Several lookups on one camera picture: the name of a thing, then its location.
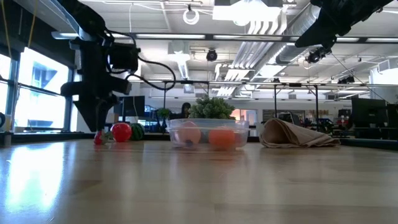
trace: clear plastic bowl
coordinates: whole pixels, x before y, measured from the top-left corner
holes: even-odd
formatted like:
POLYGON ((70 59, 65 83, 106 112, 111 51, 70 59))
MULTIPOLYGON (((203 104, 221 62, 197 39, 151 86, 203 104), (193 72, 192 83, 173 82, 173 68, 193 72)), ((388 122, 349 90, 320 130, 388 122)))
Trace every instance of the clear plastic bowl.
POLYGON ((234 149, 248 141, 249 121, 229 119, 174 119, 167 130, 180 147, 234 149))

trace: wooden table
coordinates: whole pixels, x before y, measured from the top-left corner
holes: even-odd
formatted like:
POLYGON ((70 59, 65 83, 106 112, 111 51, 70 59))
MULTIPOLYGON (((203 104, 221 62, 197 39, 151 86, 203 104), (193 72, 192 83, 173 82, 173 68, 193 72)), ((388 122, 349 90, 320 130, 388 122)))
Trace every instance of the wooden table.
POLYGON ((398 154, 19 145, 0 149, 0 223, 398 223, 398 154))

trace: black cable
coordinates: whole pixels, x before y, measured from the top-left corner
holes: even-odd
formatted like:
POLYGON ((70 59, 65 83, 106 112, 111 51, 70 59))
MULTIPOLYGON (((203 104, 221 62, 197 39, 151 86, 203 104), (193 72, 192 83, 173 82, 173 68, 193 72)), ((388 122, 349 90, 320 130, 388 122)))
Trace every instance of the black cable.
MULTIPOLYGON (((131 34, 125 34, 125 33, 122 33, 122 32, 117 32, 117 31, 113 31, 113 30, 109 30, 109 29, 106 29, 106 32, 107 32, 112 38, 113 38, 113 35, 112 35, 112 34, 120 34, 120 35, 125 35, 126 37, 130 37, 131 40, 132 40, 133 43, 134 43, 135 48, 137 47, 137 42, 136 42, 135 38, 134 38, 131 34)), ((106 68, 109 70, 110 73, 113 73, 113 74, 122 74, 122 73, 124 73, 124 72, 127 71, 127 70, 123 70, 123 71, 120 71, 120 72, 112 72, 112 68, 111 68, 111 66, 110 66, 110 64, 109 64, 109 62, 108 62, 108 59, 107 59, 107 58, 108 58, 108 55, 109 55, 109 49, 108 49, 107 52, 105 53, 105 57, 106 57, 106 68)), ((150 60, 145 60, 145 59, 141 58, 139 55, 137 55, 137 56, 138 56, 138 59, 139 59, 140 61, 142 61, 142 62, 151 63, 151 64, 153 64, 153 65, 160 65, 160 66, 162 66, 162 67, 165 67, 168 71, 170 71, 170 73, 173 75, 173 82, 172 82, 172 85, 171 85, 170 87, 167 87, 167 88, 162 88, 162 87, 159 87, 159 86, 157 86, 157 85, 152 84, 151 82, 149 82, 149 81, 146 80, 145 78, 143 78, 143 77, 141 77, 141 76, 138 76, 138 75, 136 75, 136 74, 129 74, 129 75, 125 78, 125 80, 127 80, 129 77, 137 77, 137 78, 139 78, 140 80, 142 80, 144 83, 150 85, 151 87, 153 87, 153 88, 155 88, 155 89, 157 89, 157 90, 168 91, 168 90, 171 90, 172 88, 174 88, 174 86, 175 86, 175 84, 176 84, 176 81, 177 81, 177 77, 175 76, 174 71, 173 71, 169 66, 167 66, 167 65, 165 65, 165 64, 163 64, 163 63, 160 63, 160 62, 153 62, 153 61, 150 61, 150 60)))
POLYGON ((361 82, 366 88, 368 88, 372 93, 374 93, 376 96, 378 96, 378 97, 380 97, 380 99, 382 99, 382 100, 384 100, 385 102, 387 102, 387 103, 390 103, 390 102, 388 102, 386 99, 384 99, 383 97, 381 97, 380 95, 378 95, 374 90, 372 90, 370 87, 368 87, 364 82, 362 82, 360 79, 358 79, 355 75, 354 75, 354 73, 352 73, 342 62, 340 62, 340 60, 338 60, 337 59, 337 57, 333 54, 333 53, 331 53, 333 56, 334 56, 334 58, 338 61, 338 63, 340 63, 340 65, 341 66, 343 66, 345 69, 346 69, 346 71, 348 71, 353 77, 355 77, 359 82, 361 82))

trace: person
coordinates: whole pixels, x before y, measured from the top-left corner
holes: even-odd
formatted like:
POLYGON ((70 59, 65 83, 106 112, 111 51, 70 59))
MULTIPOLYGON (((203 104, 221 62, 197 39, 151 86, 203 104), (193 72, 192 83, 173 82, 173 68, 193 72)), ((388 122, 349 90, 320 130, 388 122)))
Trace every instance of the person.
POLYGON ((181 107, 181 118, 189 117, 189 109, 191 108, 190 103, 184 103, 181 107))

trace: green plant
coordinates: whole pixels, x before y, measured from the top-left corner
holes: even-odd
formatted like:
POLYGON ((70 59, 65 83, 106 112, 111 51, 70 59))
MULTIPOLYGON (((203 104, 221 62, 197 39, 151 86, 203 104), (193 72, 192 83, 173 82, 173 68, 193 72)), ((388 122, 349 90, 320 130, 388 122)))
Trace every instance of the green plant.
POLYGON ((165 108, 159 109, 159 110, 157 111, 157 116, 158 116, 159 118, 165 118, 165 119, 167 119, 167 118, 169 118, 169 116, 170 116, 170 110, 169 110, 169 109, 165 109, 165 108))
POLYGON ((235 110, 225 102, 222 98, 209 98, 208 95, 202 99, 197 99, 197 105, 193 105, 189 109, 189 118, 213 118, 213 119, 234 119, 231 117, 232 111, 235 110))

